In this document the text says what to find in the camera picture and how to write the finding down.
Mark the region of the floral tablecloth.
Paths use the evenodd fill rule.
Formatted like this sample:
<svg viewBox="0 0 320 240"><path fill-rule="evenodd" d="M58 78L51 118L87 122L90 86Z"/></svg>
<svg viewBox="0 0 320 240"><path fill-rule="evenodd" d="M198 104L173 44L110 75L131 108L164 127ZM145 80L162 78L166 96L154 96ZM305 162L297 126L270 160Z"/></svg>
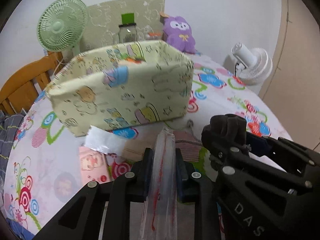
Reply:
<svg viewBox="0 0 320 240"><path fill-rule="evenodd" d="M207 56L193 56L193 87L187 114L179 119L116 130L128 139L157 139L173 130L183 159L196 171L215 180L209 152L194 144L214 115L236 114L247 121L247 130L258 136L289 134L267 105L229 71ZM11 148L1 183L1 212L20 239L32 239L83 186L79 147L75 137L57 118L45 92L39 94L24 116ZM106 157L111 181L131 170L135 161L116 154Z"/></svg>

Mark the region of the green cup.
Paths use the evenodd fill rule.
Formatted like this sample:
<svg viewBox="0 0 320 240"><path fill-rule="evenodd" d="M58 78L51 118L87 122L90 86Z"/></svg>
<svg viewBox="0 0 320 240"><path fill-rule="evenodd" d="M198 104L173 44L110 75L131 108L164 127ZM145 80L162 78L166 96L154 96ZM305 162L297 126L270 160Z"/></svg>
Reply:
<svg viewBox="0 0 320 240"><path fill-rule="evenodd" d="M135 14L133 12L122 14L121 15L121 24L122 25L135 24Z"/></svg>

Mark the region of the green desk fan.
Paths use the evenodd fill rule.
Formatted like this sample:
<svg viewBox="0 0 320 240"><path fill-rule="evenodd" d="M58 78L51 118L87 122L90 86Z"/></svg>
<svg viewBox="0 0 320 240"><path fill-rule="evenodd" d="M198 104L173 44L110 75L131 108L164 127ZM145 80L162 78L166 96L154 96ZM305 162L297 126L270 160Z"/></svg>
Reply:
<svg viewBox="0 0 320 240"><path fill-rule="evenodd" d="M40 16L37 39L47 51L71 50L80 54L80 40L88 23L88 12L81 0L56 0Z"/></svg>

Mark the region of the yellow cartoon fabric storage box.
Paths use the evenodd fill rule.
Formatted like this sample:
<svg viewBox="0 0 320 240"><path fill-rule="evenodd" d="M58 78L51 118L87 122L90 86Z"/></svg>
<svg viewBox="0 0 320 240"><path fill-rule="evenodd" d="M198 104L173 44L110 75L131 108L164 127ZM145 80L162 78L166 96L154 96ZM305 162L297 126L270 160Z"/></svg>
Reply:
<svg viewBox="0 0 320 240"><path fill-rule="evenodd" d="M194 64L166 42L121 43L81 53L46 87L59 120L77 137L184 116Z"/></svg>

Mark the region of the beige door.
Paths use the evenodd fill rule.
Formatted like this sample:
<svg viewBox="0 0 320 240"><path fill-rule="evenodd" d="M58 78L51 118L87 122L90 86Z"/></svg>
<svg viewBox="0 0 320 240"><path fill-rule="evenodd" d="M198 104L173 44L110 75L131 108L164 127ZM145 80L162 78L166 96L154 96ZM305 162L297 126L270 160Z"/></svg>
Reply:
<svg viewBox="0 0 320 240"><path fill-rule="evenodd" d="M260 98L293 141L319 151L319 26L302 0L281 0L273 64Z"/></svg>

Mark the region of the green cartoon placemat board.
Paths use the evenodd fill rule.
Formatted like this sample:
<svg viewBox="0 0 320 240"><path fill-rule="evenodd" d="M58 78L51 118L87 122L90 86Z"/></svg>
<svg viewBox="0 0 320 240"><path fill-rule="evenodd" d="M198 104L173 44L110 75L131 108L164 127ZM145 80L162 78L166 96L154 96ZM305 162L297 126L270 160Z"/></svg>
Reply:
<svg viewBox="0 0 320 240"><path fill-rule="evenodd" d="M87 7L88 22L80 40L80 51L112 45L117 39L123 14L133 13L138 40L162 32L160 13L165 0L113 0Z"/></svg>

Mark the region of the wooden bed headboard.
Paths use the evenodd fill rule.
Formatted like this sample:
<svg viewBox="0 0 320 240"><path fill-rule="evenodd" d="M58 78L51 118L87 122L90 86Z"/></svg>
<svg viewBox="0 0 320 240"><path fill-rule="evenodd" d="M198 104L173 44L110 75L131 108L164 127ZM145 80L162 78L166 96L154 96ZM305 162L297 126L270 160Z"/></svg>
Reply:
<svg viewBox="0 0 320 240"><path fill-rule="evenodd" d="M47 56L15 72L1 88L1 111L9 115L28 111L40 94L34 81L44 90L50 83L49 72L62 68L59 62L63 62L62 53L50 51Z"/></svg>

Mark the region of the pink cartoon tissue pack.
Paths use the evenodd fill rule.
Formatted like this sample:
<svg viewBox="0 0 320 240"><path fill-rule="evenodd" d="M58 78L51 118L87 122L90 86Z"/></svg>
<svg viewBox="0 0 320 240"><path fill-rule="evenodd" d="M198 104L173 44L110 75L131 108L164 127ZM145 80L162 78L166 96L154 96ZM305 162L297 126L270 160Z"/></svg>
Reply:
<svg viewBox="0 0 320 240"><path fill-rule="evenodd" d="M84 185L90 181L96 181L99 184L111 181L104 154L81 146L79 147L79 159L80 174Z"/></svg>

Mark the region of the white standing fan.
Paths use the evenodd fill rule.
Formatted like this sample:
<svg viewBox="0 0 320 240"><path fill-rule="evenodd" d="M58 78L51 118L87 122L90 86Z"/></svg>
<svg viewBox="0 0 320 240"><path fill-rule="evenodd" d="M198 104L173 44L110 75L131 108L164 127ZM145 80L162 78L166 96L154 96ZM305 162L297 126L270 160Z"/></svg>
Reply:
<svg viewBox="0 0 320 240"><path fill-rule="evenodd" d="M255 94L259 94L264 82L273 70L272 57L264 48L247 48L236 43L232 49L234 75Z"/></svg>

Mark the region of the purple plush bunny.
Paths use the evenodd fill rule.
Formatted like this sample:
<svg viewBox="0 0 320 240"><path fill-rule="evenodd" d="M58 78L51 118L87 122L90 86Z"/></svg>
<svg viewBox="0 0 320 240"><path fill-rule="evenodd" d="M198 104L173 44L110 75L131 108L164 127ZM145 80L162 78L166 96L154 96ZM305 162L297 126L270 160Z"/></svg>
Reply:
<svg viewBox="0 0 320 240"><path fill-rule="evenodd" d="M163 12L160 16L163 21L163 41L181 52L195 54L196 42L186 20L181 16L169 16Z"/></svg>

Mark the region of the clear pack of straws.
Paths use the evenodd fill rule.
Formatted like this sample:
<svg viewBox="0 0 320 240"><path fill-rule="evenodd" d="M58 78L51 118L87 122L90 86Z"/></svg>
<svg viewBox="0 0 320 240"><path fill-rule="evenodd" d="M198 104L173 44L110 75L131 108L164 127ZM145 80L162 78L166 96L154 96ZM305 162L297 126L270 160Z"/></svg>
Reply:
<svg viewBox="0 0 320 240"><path fill-rule="evenodd" d="M139 239L177 239L176 146L173 131L157 136Z"/></svg>

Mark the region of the white cloth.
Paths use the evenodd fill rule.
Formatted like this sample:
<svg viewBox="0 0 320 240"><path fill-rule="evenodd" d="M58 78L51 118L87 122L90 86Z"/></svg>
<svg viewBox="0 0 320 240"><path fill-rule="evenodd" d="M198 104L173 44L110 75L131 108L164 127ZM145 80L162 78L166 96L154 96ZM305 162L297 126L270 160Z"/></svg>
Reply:
<svg viewBox="0 0 320 240"><path fill-rule="evenodd" d="M105 155L116 154L131 161L139 161L143 159L146 148L154 149L155 139L128 139L91 126L84 146Z"/></svg>

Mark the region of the glass mason jar mug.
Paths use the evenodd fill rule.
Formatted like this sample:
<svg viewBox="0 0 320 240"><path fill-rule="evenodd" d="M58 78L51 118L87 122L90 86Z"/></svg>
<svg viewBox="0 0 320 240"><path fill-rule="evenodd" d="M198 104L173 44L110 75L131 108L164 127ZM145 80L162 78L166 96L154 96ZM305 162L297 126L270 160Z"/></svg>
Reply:
<svg viewBox="0 0 320 240"><path fill-rule="evenodd" d="M119 25L118 38L120 43L138 41L136 23L127 23Z"/></svg>

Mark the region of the grey plaid pillow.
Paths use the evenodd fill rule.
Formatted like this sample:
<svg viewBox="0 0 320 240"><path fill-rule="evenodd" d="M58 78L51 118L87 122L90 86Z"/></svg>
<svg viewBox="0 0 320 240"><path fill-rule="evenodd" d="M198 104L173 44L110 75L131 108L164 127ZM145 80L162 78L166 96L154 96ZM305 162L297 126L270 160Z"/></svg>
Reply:
<svg viewBox="0 0 320 240"><path fill-rule="evenodd" d="M13 115L5 114L1 111L0 117L0 168L1 181L5 180L5 173L11 148L15 139L16 132L24 119L25 114L18 113Z"/></svg>

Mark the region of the toothpick jar orange lid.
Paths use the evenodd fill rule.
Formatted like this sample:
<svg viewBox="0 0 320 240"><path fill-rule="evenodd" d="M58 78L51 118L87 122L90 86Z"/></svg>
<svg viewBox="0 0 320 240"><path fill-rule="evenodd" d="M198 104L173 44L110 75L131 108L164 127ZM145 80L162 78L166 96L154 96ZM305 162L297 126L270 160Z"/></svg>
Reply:
<svg viewBox="0 0 320 240"><path fill-rule="evenodd" d="M163 37L163 33L159 33L159 32L149 32L146 35L146 39L147 40L161 40Z"/></svg>

